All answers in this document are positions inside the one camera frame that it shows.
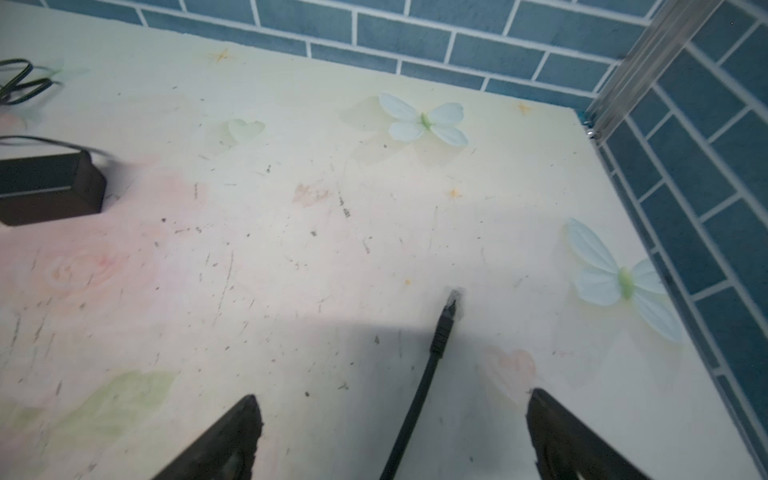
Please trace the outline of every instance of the white table surface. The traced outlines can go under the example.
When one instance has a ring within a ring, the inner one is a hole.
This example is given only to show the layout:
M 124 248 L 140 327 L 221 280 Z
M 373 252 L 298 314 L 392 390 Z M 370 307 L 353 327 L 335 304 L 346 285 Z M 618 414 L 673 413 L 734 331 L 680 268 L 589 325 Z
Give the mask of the white table surface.
M 0 2 L 11 57 L 66 85 L 0 134 L 114 158 L 102 214 L 0 227 L 0 476 L 150 478 L 253 392 L 254 478 L 378 478 L 460 286 L 399 478 L 537 478 L 530 386 L 652 478 L 759 478 L 687 335 L 576 297 L 569 217 L 646 253 L 572 111 Z M 394 141 L 383 91 L 460 102 L 469 146 Z M 234 118 L 266 129 L 232 145 Z M 106 407 L 62 431 L 126 372 L 172 383 L 113 436 Z

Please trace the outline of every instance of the blue tile wall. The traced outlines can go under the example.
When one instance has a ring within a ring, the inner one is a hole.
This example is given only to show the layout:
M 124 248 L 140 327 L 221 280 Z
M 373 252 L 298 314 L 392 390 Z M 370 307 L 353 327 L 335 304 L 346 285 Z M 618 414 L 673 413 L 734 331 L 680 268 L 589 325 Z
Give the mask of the blue tile wall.
M 640 128 L 640 131 L 647 135 L 664 118 L 664 115 L 669 110 L 666 104 L 656 95 L 656 92 L 649 90 L 635 105 L 631 115 L 632 120 Z
M 509 35 L 596 55 L 623 58 L 643 33 L 639 25 L 522 2 Z
M 735 193 L 676 118 L 664 122 L 648 143 L 696 214 L 705 214 Z
M 359 15 L 357 44 L 410 57 L 442 61 L 451 34 L 447 30 Z
M 248 0 L 186 0 L 187 10 L 199 15 L 253 24 L 253 10 Z
M 744 103 L 686 51 L 659 78 L 659 85 L 709 137 L 744 107 Z
M 15 1 L 41 6 L 40 0 Z M 139 11 L 152 28 L 293 55 L 309 52 L 319 60 L 577 111 L 586 110 L 597 97 L 616 71 L 615 65 L 650 24 L 647 17 L 655 3 L 335 0 L 320 5 L 312 0 L 135 0 L 131 4 L 137 8 L 133 8 L 109 1 L 51 0 L 48 4 L 134 24 L 141 23 Z
M 135 8 L 96 2 L 95 0 L 52 0 L 52 2 L 48 2 L 48 6 L 67 12 L 92 15 L 110 20 L 120 20 L 121 22 L 135 24 L 141 23 Z
M 501 34 L 514 0 L 412 0 L 410 14 L 436 22 Z
M 750 3 L 766 11 L 723 2 L 634 106 L 637 130 L 621 124 L 602 148 L 630 218 L 658 239 L 644 244 L 659 250 L 653 262 L 768 478 L 768 0 Z
M 450 63 L 510 77 L 530 78 L 543 56 L 541 50 L 456 35 Z
M 439 81 L 441 83 L 457 85 L 459 87 L 478 90 L 482 86 L 483 77 L 445 70 L 443 68 L 428 67 L 404 61 L 401 74 L 406 77 L 421 78 L 423 80 Z
M 562 87 L 592 91 L 598 86 L 607 69 L 608 65 L 605 63 L 552 54 L 547 57 L 537 80 Z
M 342 50 L 341 48 L 328 47 L 326 45 L 313 44 L 312 58 L 334 61 L 345 65 L 354 65 L 356 67 L 370 68 L 371 70 L 386 71 L 389 73 L 395 73 L 395 70 L 397 69 L 397 60 L 394 58 L 368 55 L 358 51 Z

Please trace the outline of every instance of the cable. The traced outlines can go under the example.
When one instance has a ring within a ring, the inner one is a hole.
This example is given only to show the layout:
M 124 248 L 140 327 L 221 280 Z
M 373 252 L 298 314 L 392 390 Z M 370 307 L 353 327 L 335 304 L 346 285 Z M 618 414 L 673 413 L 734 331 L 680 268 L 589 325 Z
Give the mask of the cable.
M 451 335 L 454 316 L 460 297 L 461 295 L 459 292 L 453 290 L 448 297 L 448 302 L 442 309 L 440 319 L 437 321 L 437 328 L 435 328 L 435 335 L 432 337 L 432 345 L 429 346 L 429 361 L 424 369 L 422 381 L 419 382 L 419 387 L 416 389 L 416 395 L 413 397 L 411 407 L 406 414 L 406 419 L 402 422 L 400 433 L 397 434 L 395 445 L 389 453 L 389 459 L 386 461 L 384 471 L 382 472 L 382 476 L 379 477 L 379 480 L 392 480 L 395 478 L 397 468 L 400 465 L 403 454 L 406 452 L 406 447 L 408 446 L 408 441 L 411 439 L 413 429 L 416 428 L 416 421 L 419 420 L 419 414 L 422 412 L 424 401 L 427 400 L 427 393 L 429 392 L 429 386 L 432 384 L 432 377 L 435 376 L 437 363 L 445 352 L 445 344 L 448 343 L 448 337 Z
M 40 95 L 45 89 L 47 89 L 48 87 L 54 84 L 53 80 L 51 80 L 50 78 L 38 78 L 37 80 L 32 80 L 26 83 L 22 83 L 22 80 L 24 80 L 27 77 L 27 75 L 32 73 L 32 69 L 35 68 L 29 60 L 25 60 L 24 58 L 11 58 L 9 60 L 0 61 L 0 67 L 4 67 L 6 65 L 13 65 L 13 64 L 25 64 L 25 66 L 23 67 L 22 71 L 15 77 L 13 77 L 13 79 L 10 82 L 0 86 L 0 105 L 20 104 L 23 101 L 27 101 L 36 95 Z M 37 88 L 35 88 L 32 91 L 28 91 L 25 94 L 20 94 L 20 96 L 11 99 L 12 92 L 24 91 L 32 87 L 37 87 Z

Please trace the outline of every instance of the black box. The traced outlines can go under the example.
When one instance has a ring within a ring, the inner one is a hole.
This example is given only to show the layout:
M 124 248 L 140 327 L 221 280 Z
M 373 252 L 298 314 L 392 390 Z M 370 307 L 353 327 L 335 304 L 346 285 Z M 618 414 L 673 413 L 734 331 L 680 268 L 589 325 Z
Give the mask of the black box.
M 87 151 L 0 160 L 0 222 L 26 225 L 98 214 L 106 188 Z

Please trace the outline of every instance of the grout line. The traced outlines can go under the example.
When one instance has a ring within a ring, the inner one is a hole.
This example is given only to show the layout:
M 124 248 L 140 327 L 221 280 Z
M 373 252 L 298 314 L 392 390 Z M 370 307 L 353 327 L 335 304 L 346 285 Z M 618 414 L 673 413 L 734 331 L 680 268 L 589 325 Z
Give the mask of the grout line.
M 352 11 L 352 45 L 357 46 L 357 10 Z
M 733 284 L 733 288 L 739 294 L 739 297 L 744 303 L 744 306 L 746 306 L 746 309 L 750 311 L 750 314 L 754 318 L 755 323 L 763 331 L 763 335 L 768 337 L 768 322 L 766 322 L 762 312 L 760 312 L 760 308 L 758 308 L 752 299 L 752 296 L 746 291 L 746 288 L 744 288 L 744 285 L 742 285 L 741 280 L 739 280 L 739 277 L 736 275 L 736 272 L 733 271 L 733 268 L 728 260 L 725 258 L 723 253 L 720 252 L 720 248 L 717 247 L 714 240 L 712 240 L 712 237 L 710 237 L 709 232 L 707 232 L 703 224 L 699 221 L 698 215 L 696 215 L 694 209 L 688 203 L 688 200 L 686 200 L 685 196 L 680 192 L 680 189 L 677 188 L 677 185 L 671 180 L 669 172 L 667 172 L 667 168 L 665 168 L 661 163 L 659 157 L 656 156 L 656 152 L 654 152 L 654 150 L 650 147 L 647 140 L 643 138 L 643 134 L 640 133 L 640 129 L 637 127 L 637 124 L 634 123 L 632 117 L 627 115 L 625 122 L 627 123 L 627 126 L 630 128 L 630 130 L 632 130 L 632 133 L 634 133 L 634 136 L 637 137 L 637 139 L 640 141 L 640 145 L 642 146 L 643 150 L 645 150 L 645 154 L 650 158 L 650 162 L 654 164 L 656 169 L 661 174 L 661 177 L 667 181 L 667 187 L 670 189 L 670 192 L 674 196 L 675 200 L 677 200 L 677 203 L 680 205 L 680 208 L 682 208 L 686 217 L 688 217 L 688 220 L 690 221 L 691 225 L 693 225 L 696 233 L 698 233 L 704 245 L 710 251 L 710 254 L 717 262 L 717 265 L 723 271 L 725 277 Z
M 661 180 L 659 180 L 658 182 L 656 182 L 656 184 L 655 184 L 654 186 L 652 186 L 651 188 L 649 188 L 647 192 L 645 192 L 644 194 L 642 194 L 642 195 L 640 196 L 640 198 L 638 198 L 638 199 L 637 199 L 637 202 L 638 202 L 639 204 L 642 204 L 642 203 L 645 201 L 645 199 L 646 199 L 646 198 L 648 198 L 648 197 L 650 197 L 651 195 L 653 195 L 653 194 L 654 194 L 654 192 L 655 192 L 656 190 L 658 190 L 658 189 L 659 189 L 659 188 L 660 188 L 662 185 L 664 185 L 665 183 L 666 183 L 666 181 L 664 181 L 664 179 L 663 179 L 663 178 L 662 178 Z
M 659 131 L 659 128 L 663 127 L 664 124 L 667 123 L 667 120 L 672 118 L 672 110 L 668 111 L 662 118 L 659 120 L 659 123 L 657 123 L 651 130 L 645 135 L 645 139 L 649 139 L 654 136 L 656 132 Z
M 603 76 L 600 77 L 600 80 L 598 80 L 598 84 L 594 86 L 592 89 L 592 93 L 596 94 L 600 91 L 601 88 L 603 88 L 603 85 L 608 80 L 608 77 L 611 76 L 611 72 L 618 66 L 618 62 L 615 61 L 611 65 L 608 65 L 608 68 L 605 69 L 605 73 L 603 73 Z
M 297 39 L 301 41 L 305 41 L 309 39 L 310 41 L 318 45 L 328 45 L 328 46 L 334 46 L 334 47 L 337 45 L 341 45 L 347 48 L 349 48 L 350 46 L 349 43 L 342 43 L 340 41 L 325 40 L 317 37 L 312 37 L 310 35 L 297 34 L 290 31 L 277 30 L 275 28 L 268 28 L 260 25 L 254 26 L 253 24 L 250 24 L 250 23 L 234 22 L 232 20 L 225 20 L 223 18 L 208 17 L 205 15 L 199 15 L 199 14 L 189 13 L 189 12 L 184 13 L 184 12 L 179 12 L 179 10 L 177 9 L 147 5 L 147 4 L 135 2 L 133 0 L 97 0 L 97 1 L 103 2 L 103 3 L 111 3 L 113 5 L 123 5 L 127 7 L 133 7 L 133 8 L 138 7 L 138 8 L 142 8 L 147 12 L 163 13 L 165 15 L 173 15 L 175 17 L 189 18 L 191 20 L 198 20 L 199 22 L 206 22 L 214 25 L 222 25 L 225 27 L 239 28 L 241 30 L 269 33 L 270 35 L 275 35 L 275 36 L 284 37 L 284 38 L 292 38 L 292 39 Z M 616 58 L 609 58 L 603 55 L 595 55 L 595 54 L 586 53 L 583 51 L 573 50 L 571 48 L 558 47 L 557 45 L 548 45 L 545 43 L 541 43 L 539 41 L 523 40 L 522 38 L 505 37 L 503 35 L 488 33 L 486 31 L 472 30 L 470 28 L 445 25 L 445 24 L 441 24 L 431 20 L 425 20 L 423 18 L 404 17 L 400 14 L 385 12 L 382 10 L 375 10 L 373 8 L 359 7 L 359 6 L 350 8 L 350 6 L 347 4 L 335 2 L 332 0 L 304 0 L 304 2 L 314 3 L 317 5 L 325 5 L 325 6 L 333 5 L 334 8 L 344 8 L 348 12 L 351 12 L 352 10 L 354 10 L 364 15 L 383 18 L 385 20 L 393 20 L 397 22 L 403 22 L 408 25 L 418 25 L 418 26 L 427 27 L 427 28 L 437 28 L 446 32 L 455 31 L 456 33 L 471 36 L 473 38 L 482 38 L 484 40 L 496 41 L 496 42 L 507 44 L 507 45 L 515 45 L 518 47 L 530 48 L 533 50 L 549 51 L 551 53 L 556 53 L 558 55 L 564 55 L 566 57 L 572 57 L 572 58 L 579 58 L 581 60 L 596 61 L 598 63 L 605 63 L 609 65 L 612 65 L 617 62 Z
M 583 5 L 581 3 L 567 3 L 562 0 L 525 0 L 527 3 L 537 3 L 539 5 L 547 5 L 548 7 L 559 8 L 561 10 L 568 10 L 570 12 L 586 13 L 593 17 L 607 18 L 609 20 L 616 20 L 623 23 L 631 23 L 634 25 L 642 25 L 647 27 L 650 25 L 650 20 L 636 15 L 629 15 L 626 13 L 614 12 L 612 10 L 606 10 L 604 8 L 591 7 L 589 5 Z
M 664 91 L 664 89 L 656 83 L 653 84 L 652 88 L 661 98 L 661 100 L 667 104 L 667 108 L 672 110 L 674 116 L 677 118 L 683 128 L 688 132 L 690 137 L 693 138 L 699 148 L 710 158 L 715 167 L 717 167 L 717 170 L 719 170 L 720 173 L 726 178 L 726 180 L 730 182 L 730 184 L 733 186 L 733 189 L 741 194 L 741 196 L 744 198 L 744 201 L 746 201 L 750 208 L 752 208 L 752 211 L 755 213 L 757 218 L 759 218 L 760 221 L 763 222 L 766 227 L 768 227 L 768 211 L 766 211 L 765 207 L 755 198 L 754 195 L 752 195 L 750 189 L 747 188 L 739 176 L 730 169 L 720 154 L 718 154 L 715 149 L 712 148 L 712 145 L 707 143 L 707 139 L 703 137 L 703 135 L 696 129 L 696 127 L 694 127 L 690 120 L 688 120 L 688 117 L 686 117 L 685 114 L 683 114 L 683 112 L 679 109 L 679 107 L 675 105 L 667 92 Z
M 520 8 L 520 0 L 515 0 L 515 3 L 512 4 L 512 10 L 509 11 L 509 16 L 507 17 L 507 23 L 504 24 L 504 30 L 502 30 L 502 36 L 506 37 L 509 35 L 509 29 L 512 28 L 512 22 L 515 20 L 515 15 L 518 14 L 518 8 Z
M 723 56 L 722 56 L 722 57 L 720 57 L 720 60 L 718 60 L 717 62 L 715 62 L 715 65 L 717 65 L 718 67 L 720 67 L 720 66 L 721 66 L 723 63 L 725 63 L 725 61 L 726 61 L 726 60 L 727 60 L 727 59 L 728 59 L 728 58 L 731 56 L 731 54 L 733 54 L 733 53 L 736 51 L 736 49 L 737 49 L 737 48 L 739 48 L 739 47 L 741 46 L 741 44 L 743 44 L 743 43 L 744 43 L 744 41 L 745 41 L 745 40 L 746 40 L 746 39 L 747 39 L 747 38 L 748 38 L 750 35 L 752 35 L 752 34 L 755 32 L 755 30 L 757 30 L 757 27 L 759 27 L 759 26 L 760 26 L 760 20 L 755 20 L 755 22 L 752 24 L 752 26 L 751 26 L 751 27 L 749 27 L 749 28 L 748 28 L 748 29 L 747 29 L 747 30 L 744 32 L 744 34 L 743 34 L 743 35 L 741 35 L 741 36 L 739 37 L 739 39 L 738 39 L 738 40 L 736 40 L 736 43 L 734 43 L 733 45 L 731 45 L 731 46 L 730 46 L 730 48 L 728 48 L 728 50 L 727 50 L 727 51 L 726 51 L 726 52 L 723 54 Z
M 139 20 L 141 20 L 141 24 L 144 27 L 148 27 L 149 26 L 149 25 L 147 25 L 147 19 L 144 18 L 144 13 L 141 11 L 141 8 L 136 7 L 136 15 L 139 16 Z
M 757 99 L 751 92 L 741 86 L 741 84 L 733 77 L 730 76 L 722 68 L 718 67 L 711 61 L 699 48 L 691 42 L 686 43 L 685 49 L 696 58 L 707 70 L 709 70 L 718 80 L 720 80 L 726 87 L 728 87 L 742 102 L 747 105 L 751 105 L 755 113 L 758 114 L 765 122 L 768 122 L 768 108 Z
M 261 17 L 259 16 L 259 7 L 256 5 L 256 0 L 250 0 L 250 9 L 253 11 L 253 21 L 257 27 L 260 27 Z
M 738 122 L 739 120 L 741 120 L 741 119 L 744 117 L 744 115 L 746 115 L 746 114 L 750 113 L 750 110 L 752 110 L 752 107 L 744 107 L 744 108 L 742 108 L 742 109 L 739 111 L 739 113 L 737 113 L 737 114 L 735 114 L 734 116 L 732 116 L 732 117 L 731 117 L 731 119 L 730 119 L 729 121 L 725 122 L 725 124 L 723 124 L 723 126 L 722 126 L 722 127 L 718 128 L 718 129 L 717 129 L 717 131 L 716 131 L 715 133 L 711 134 L 711 135 L 710 135 L 710 137 L 709 137 L 709 138 L 707 138 L 707 143 L 709 143 L 709 144 L 712 144 L 712 143 L 714 143 L 714 141 L 715 141 L 715 140 L 717 140 L 718 138 L 720 138 L 720 135 L 724 134 L 724 133 L 726 132 L 726 130 L 728 130 L 728 129 L 729 129 L 729 128 L 731 128 L 731 127 L 732 127 L 732 126 L 733 126 L 733 125 L 734 125 L 736 122 Z
M 714 217 L 718 213 L 722 212 L 723 210 L 727 209 L 731 205 L 735 204 L 737 200 L 741 198 L 741 195 L 738 193 L 731 195 L 727 199 L 723 200 L 722 202 L 718 203 L 714 207 L 712 207 L 708 212 L 705 212 L 699 217 L 699 221 L 701 223 L 706 222 L 710 218 Z
M 445 50 L 445 59 L 442 63 L 449 63 L 451 61 L 451 53 L 453 52 L 453 44 L 456 42 L 456 32 L 451 32 L 451 38 L 448 39 L 448 48 Z
M 726 288 L 730 288 L 730 281 L 728 280 L 722 280 L 720 282 L 715 283 L 714 285 L 710 285 L 705 289 L 702 289 L 693 295 L 690 296 L 690 299 L 694 302 L 698 302 L 701 299 L 705 299 L 708 296 L 714 295 L 717 292 L 722 292 Z
M 648 9 L 648 13 L 645 14 L 644 18 L 648 18 L 650 20 L 650 18 L 654 16 L 654 14 L 656 13 L 656 10 L 659 9 L 662 3 L 664 3 L 664 0 L 656 0 L 654 4 L 650 6 L 650 8 Z
M 616 158 L 614 158 L 614 154 L 611 151 L 611 148 L 608 147 L 607 144 L 605 144 L 604 149 L 611 163 L 614 165 L 614 167 L 618 169 Z M 741 389 L 741 385 L 739 385 L 739 383 L 736 382 L 736 377 L 733 374 L 733 371 L 730 369 L 730 366 L 728 365 L 728 363 L 725 361 L 725 357 L 723 356 L 723 353 L 720 351 L 720 347 L 715 343 L 714 338 L 712 337 L 712 333 L 709 331 L 709 329 L 707 328 L 707 325 L 704 323 L 704 320 L 701 316 L 701 312 L 699 312 L 696 306 L 696 303 L 694 303 L 693 300 L 690 298 L 690 294 L 688 293 L 688 290 L 685 288 L 685 285 L 683 284 L 683 280 L 680 278 L 680 273 L 677 272 L 677 268 L 672 263 L 672 260 L 667 254 L 667 251 L 660 246 L 661 242 L 659 241 L 658 235 L 656 235 L 656 230 L 654 230 L 653 226 L 650 224 L 650 221 L 648 220 L 648 217 L 646 216 L 645 211 L 642 208 L 640 208 L 640 204 L 637 202 L 637 199 L 634 197 L 632 190 L 629 188 L 629 183 L 627 182 L 627 178 L 624 176 L 624 173 L 621 172 L 621 170 L 619 170 L 617 174 L 619 176 L 619 180 L 621 181 L 621 184 L 624 186 L 624 189 L 627 191 L 627 197 L 630 199 L 630 202 L 634 205 L 634 209 L 637 211 L 637 215 L 639 216 L 641 222 L 645 225 L 645 229 L 647 230 L 648 234 L 650 235 L 650 238 L 653 240 L 654 244 L 656 245 L 655 248 L 657 248 L 657 252 L 661 255 L 661 259 L 664 261 L 664 264 L 667 266 L 667 270 L 669 270 L 670 275 L 672 276 L 674 282 L 677 284 L 677 288 L 680 290 L 680 296 L 683 297 L 683 301 L 685 302 L 686 306 L 690 310 L 691 315 L 694 316 L 694 321 L 699 327 L 699 331 L 701 332 L 701 335 L 709 344 L 710 350 L 712 351 L 713 355 L 715 355 L 717 362 L 720 364 L 720 366 L 716 367 L 715 369 L 721 375 L 725 376 L 728 379 L 728 381 L 731 384 L 731 387 L 733 388 L 734 395 L 736 395 L 739 403 L 741 404 L 744 414 L 752 423 L 752 427 L 757 433 L 757 436 L 760 438 L 760 441 L 763 443 L 762 445 L 763 448 L 764 449 L 768 448 L 768 435 L 766 434 L 766 431 L 763 428 L 763 424 L 760 423 L 752 405 L 749 403 L 749 400 L 746 398 L 746 395 L 744 395 L 744 392 Z M 713 373 L 714 369 L 710 370 L 707 367 L 707 370 L 710 372 L 711 375 L 714 375 Z
M 544 68 L 544 64 L 547 63 L 547 58 L 549 58 L 549 52 L 546 51 L 542 56 L 541 60 L 538 62 L 538 67 L 536 67 L 536 71 L 533 72 L 533 76 L 531 77 L 531 80 L 536 80 L 538 78 L 538 74 L 541 73 L 542 68 Z
M 763 10 L 762 8 L 756 7 L 755 5 L 751 5 L 748 2 L 745 2 L 744 0 L 730 0 L 730 3 L 733 3 L 735 6 L 741 8 L 748 14 L 752 15 L 753 17 L 757 18 L 763 23 L 768 23 L 768 12 Z

